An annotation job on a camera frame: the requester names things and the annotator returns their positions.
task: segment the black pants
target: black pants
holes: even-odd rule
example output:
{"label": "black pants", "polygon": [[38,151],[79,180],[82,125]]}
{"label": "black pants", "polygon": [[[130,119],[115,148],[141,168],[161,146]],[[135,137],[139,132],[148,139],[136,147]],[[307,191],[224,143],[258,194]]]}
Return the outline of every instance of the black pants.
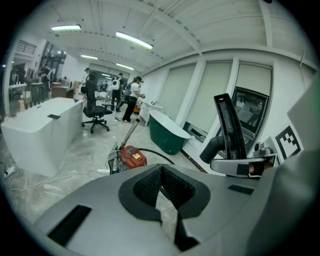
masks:
{"label": "black pants", "polygon": [[120,96],[120,90],[113,90],[112,91],[112,99],[111,99],[111,111],[114,111],[115,109],[115,99],[116,99],[116,104],[120,104],[121,96]]}
{"label": "black pants", "polygon": [[122,120],[127,120],[129,122],[131,121],[130,116],[134,112],[137,101],[138,99],[136,97],[129,96],[129,99],[127,101],[128,107],[126,108]]}

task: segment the office chair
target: office chair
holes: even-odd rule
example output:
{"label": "office chair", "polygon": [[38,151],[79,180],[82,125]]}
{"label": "office chair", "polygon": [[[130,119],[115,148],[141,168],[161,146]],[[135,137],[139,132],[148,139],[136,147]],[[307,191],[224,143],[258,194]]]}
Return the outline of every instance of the office chair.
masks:
{"label": "office chair", "polygon": [[88,117],[92,118],[92,121],[82,122],[82,127],[85,126],[85,124],[92,124],[90,132],[94,133],[94,127],[96,125],[101,125],[106,128],[107,131],[110,131],[109,127],[106,126],[107,121],[101,119],[104,115],[110,115],[112,114],[111,110],[107,109],[107,105],[105,106],[97,106],[96,105],[96,98],[95,98],[95,90],[96,85],[94,82],[94,75],[91,76],[88,75],[86,82],[85,82],[85,88],[86,88],[86,107],[83,109],[83,113]]}

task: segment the fluorescent light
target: fluorescent light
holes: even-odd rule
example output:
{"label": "fluorescent light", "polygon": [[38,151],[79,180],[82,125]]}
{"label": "fluorescent light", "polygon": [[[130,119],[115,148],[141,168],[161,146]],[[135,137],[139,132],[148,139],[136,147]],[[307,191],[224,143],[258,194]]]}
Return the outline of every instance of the fluorescent light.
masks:
{"label": "fluorescent light", "polygon": [[127,39],[127,40],[129,40],[131,42],[139,44],[139,45],[141,45],[141,46],[143,46],[143,47],[145,47],[145,48],[147,48],[149,50],[151,50],[153,48],[153,46],[151,44],[148,44],[148,43],[143,42],[143,41],[141,41],[139,39],[136,39],[136,38],[134,38],[134,37],[132,37],[130,35],[127,35],[127,34],[124,34],[124,33],[121,33],[121,32],[116,32],[115,35],[117,37],[119,37],[119,38]]}
{"label": "fluorescent light", "polygon": [[123,67],[123,68],[126,68],[128,70],[135,70],[134,68],[132,67],[129,67],[129,66],[125,66],[125,65],[122,65],[122,64],[119,64],[119,63],[116,63],[117,66],[120,66],[120,67]]}
{"label": "fluorescent light", "polygon": [[66,26],[54,26],[51,28],[53,31],[61,30],[81,30],[80,25],[66,25]]}
{"label": "fluorescent light", "polygon": [[87,59],[94,59],[97,60],[97,57],[93,57],[93,56],[88,56],[88,55],[80,55],[82,58],[87,58]]}

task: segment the floor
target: floor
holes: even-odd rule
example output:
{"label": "floor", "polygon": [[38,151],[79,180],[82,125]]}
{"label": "floor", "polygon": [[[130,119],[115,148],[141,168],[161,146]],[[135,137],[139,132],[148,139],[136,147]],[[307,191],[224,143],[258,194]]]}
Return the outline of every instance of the floor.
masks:
{"label": "floor", "polygon": [[[4,181],[0,175],[1,184],[5,186],[5,192],[12,205],[13,210],[21,217],[26,218],[34,223],[48,208],[68,194],[72,193],[82,185],[94,179],[103,176],[101,173],[79,174],[73,177],[60,179],[52,183],[41,184],[37,187],[29,187],[24,191],[11,190],[23,189],[28,185],[36,185],[42,181],[52,181],[54,179],[70,176],[78,172],[94,172],[106,169],[105,163],[108,154],[113,149],[115,143],[120,143],[131,127],[130,123],[117,121],[116,118],[122,119],[126,106],[122,107],[122,113],[116,113],[105,116],[110,131],[106,131],[100,125],[94,128],[94,134],[90,133],[91,124],[87,124],[82,128],[81,134],[70,145],[66,152],[64,160],[61,163],[61,171],[55,177],[45,177],[34,174],[29,171],[19,169],[17,173],[10,179]],[[138,115],[133,114],[131,119],[137,118]],[[83,115],[83,121],[89,121]],[[199,171],[181,152],[177,155],[167,155],[161,151],[150,139],[149,127],[144,127],[144,123],[136,128],[133,135],[127,142],[127,145],[134,145],[138,148],[148,148],[155,150],[169,159],[176,165],[180,165],[195,171]],[[0,139],[0,149],[2,159],[8,152],[3,138]],[[162,157],[151,152],[143,152],[147,157],[148,164],[168,163]],[[14,160],[8,154],[5,163],[9,166],[14,165]],[[156,208],[161,211],[162,228],[169,238],[174,240],[174,233],[177,221],[177,211],[161,193],[158,196]]]}

